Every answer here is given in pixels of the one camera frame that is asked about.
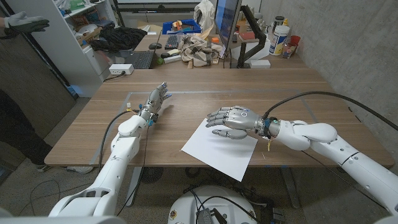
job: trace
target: shelf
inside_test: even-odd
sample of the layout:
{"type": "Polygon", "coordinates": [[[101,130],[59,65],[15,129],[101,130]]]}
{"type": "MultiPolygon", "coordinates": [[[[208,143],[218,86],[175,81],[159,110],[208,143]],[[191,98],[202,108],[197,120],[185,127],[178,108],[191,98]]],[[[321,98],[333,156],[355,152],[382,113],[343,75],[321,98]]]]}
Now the shelf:
{"type": "Polygon", "coordinates": [[[101,4],[102,2],[105,2],[105,0],[100,0],[100,1],[97,2],[97,3],[88,3],[88,4],[85,4],[85,6],[84,6],[83,8],[73,10],[71,13],[65,14],[63,18],[64,18],[64,19],[68,19],[69,17],[74,16],[74,15],[77,15],[77,14],[79,14],[79,13],[81,13],[81,12],[86,11],[86,10],[89,10],[89,9],[93,8],[94,6],[96,6],[96,5],[98,5],[98,4],[101,4]]]}

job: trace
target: white robotic arm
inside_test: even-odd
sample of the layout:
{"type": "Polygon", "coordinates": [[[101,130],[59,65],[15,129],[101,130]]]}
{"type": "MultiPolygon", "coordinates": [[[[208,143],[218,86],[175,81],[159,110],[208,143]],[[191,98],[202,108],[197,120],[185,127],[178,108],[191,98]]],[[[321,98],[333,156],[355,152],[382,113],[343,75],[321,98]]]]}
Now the white robotic arm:
{"type": "Polygon", "coordinates": [[[157,119],[157,112],[165,99],[167,84],[159,85],[149,95],[138,115],[121,123],[112,140],[112,153],[94,183],[87,189],[61,199],[50,217],[102,217],[114,215],[119,189],[130,160],[138,153],[143,129],[157,119]]]}
{"type": "Polygon", "coordinates": [[[220,108],[208,117],[207,127],[223,124],[232,128],[230,131],[213,130],[214,134],[223,137],[241,139],[246,137],[248,131],[255,130],[264,138],[275,138],[294,150],[302,151],[311,147],[341,166],[392,215],[398,216],[398,176],[348,144],[337,135],[333,126],[307,124],[304,121],[278,121],[276,118],[263,120],[241,106],[220,108]]]}

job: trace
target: laptop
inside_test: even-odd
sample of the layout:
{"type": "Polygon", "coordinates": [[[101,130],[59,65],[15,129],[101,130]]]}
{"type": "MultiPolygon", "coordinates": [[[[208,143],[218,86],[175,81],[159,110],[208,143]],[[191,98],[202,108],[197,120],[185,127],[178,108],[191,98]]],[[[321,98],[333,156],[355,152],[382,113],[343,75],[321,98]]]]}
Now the laptop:
{"type": "MultiPolygon", "coordinates": [[[[160,31],[156,44],[159,43],[160,35],[162,35],[162,31],[160,31]]],[[[156,49],[153,51],[131,52],[130,56],[125,59],[124,63],[132,64],[134,69],[149,69],[151,68],[153,59],[156,59],[155,53],[156,49]]]]}

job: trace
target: desk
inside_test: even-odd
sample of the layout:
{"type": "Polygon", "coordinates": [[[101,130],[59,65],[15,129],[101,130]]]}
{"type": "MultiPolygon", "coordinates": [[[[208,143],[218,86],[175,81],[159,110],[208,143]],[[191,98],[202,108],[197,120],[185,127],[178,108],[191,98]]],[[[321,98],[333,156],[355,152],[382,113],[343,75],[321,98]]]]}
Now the desk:
{"type": "MultiPolygon", "coordinates": [[[[160,43],[164,44],[166,37],[161,37],[161,40],[160,43]]],[[[152,39],[145,37],[141,45],[145,43],[148,46],[150,42],[152,39]]],[[[206,166],[180,150],[203,118],[219,107],[240,105],[263,114],[278,101],[300,92],[333,91],[316,70],[304,65],[298,55],[288,60],[268,57],[272,60],[270,69],[226,70],[220,65],[212,65],[189,70],[186,69],[187,63],[174,62],[152,70],[135,70],[132,75],[106,82],[56,143],[45,163],[50,166],[97,165],[98,149],[108,123],[126,109],[126,102],[137,108],[162,82],[167,82],[173,96],[164,101],[158,122],[149,129],[146,166],[206,166]],[[279,65],[287,68],[276,68],[274,61],[278,60],[279,65]]],[[[270,115],[284,120],[328,123],[343,139],[376,162],[386,167],[394,164],[391,155],[341,99],[323,95],[304,96],[283,104],[270,115]]],[[[116,127],[131,116],[129,113],[122,115],[110,131],[104,145],[103,164],[110,155],[110,142],[117,133],[116,127]]],[[[250,135],[260,139],[254,133],[250,135]]],[[[130,165],[143,165],[145,141],[146,134],[143,133],[140,151],[130,165]]],[[[307,152],[325,165],[337,167],[316,152],[307,152]]],[[[321,167],[304,153],[288,149],[278,142],[273,142],[268,152],[267,141],[263,139],[258,141],[249,166],[321,167]]]]}
{"type": "MultiPolygon", "coordinates": [[[[210,34],[209,37],[210,39],[212,37],[217,37],[218,35],[216,34],[210,34]]],[[[148,46],[152,43],[156,43],[158,38],[158,35],[146,35],[142,41],[139,43],[139,45],[136,47],[134,51],[147,51],[149,50],[148,46]]],[[[166,53],[169,50],[165,50],[164,46],[166,45],[168,35],[161,35],[159,38],[159,43],[162,44],[161,49],[156,49],[156,55],[160,57],[162,53],[166,53]]],[[[232,48],[240,46],[240,39],[238,38],[238,43],[233,43],[232,48]]],[[[287,62],[286,59],[282,57],[275,57],[272,55],[268,55],[264,57],[263,59],[267,59],[271,63],[271,68],[308,68],[299,57],[291,57],[289,61],[287,62]]],[[[176,68],[181,68],[185,69],[187,68],[187,63],[186,62],[174,62],[174,63],[168,63],[168,64],[163,64],[163,65],[158,65],[157,63],[153,63],[152,66],[155,69],[176,69],[176,68]]],[[[200,67],[204,69],[211,69],[211,68],[223,68],[223,59],[220,59],[218,62],[218,65],[212,65],[212,66],[206,66],[206,67],[200,67]]],[[[229,58],[226,59],[225,61],[225,68],[229,68],[229,58]]]]}

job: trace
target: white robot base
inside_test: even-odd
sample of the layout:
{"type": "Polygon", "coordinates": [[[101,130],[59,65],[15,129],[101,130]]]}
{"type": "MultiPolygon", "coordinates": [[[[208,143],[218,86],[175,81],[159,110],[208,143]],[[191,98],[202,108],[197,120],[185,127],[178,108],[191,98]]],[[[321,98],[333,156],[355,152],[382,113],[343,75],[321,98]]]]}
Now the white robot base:
{"type": "MultiPolygon", "coordinates": [[[[221,186],[203,186],[193,189],[201,202],[205,201],[211,196],[222,196],[226,197],[238,205],[242,206],[246,211],[253,214],[253,206],[240,194],[233,190],[227,189],[221,186]]],[[[217,209],[217,211],[225,218],[227,223],[245,223],[245,224],[255,224],[257,223],[249,215],[247,215],[240,208],[232,204],[231,202],[224,200],[222,198],[211,198],[209,201],[205,202],[205,208],[209,210],[217,209]]],[[[197,206],[200,206],[200,202],[197,199],[195,201],[195,196],[191,192],[183,194],[179,199],[177,199],[172,205],[169,213],[168,224],[176,223],[195,223],[197,218],[197,206]]],[[[215,216],[211,216],[212,223],[219,223],[215,216]]]]}

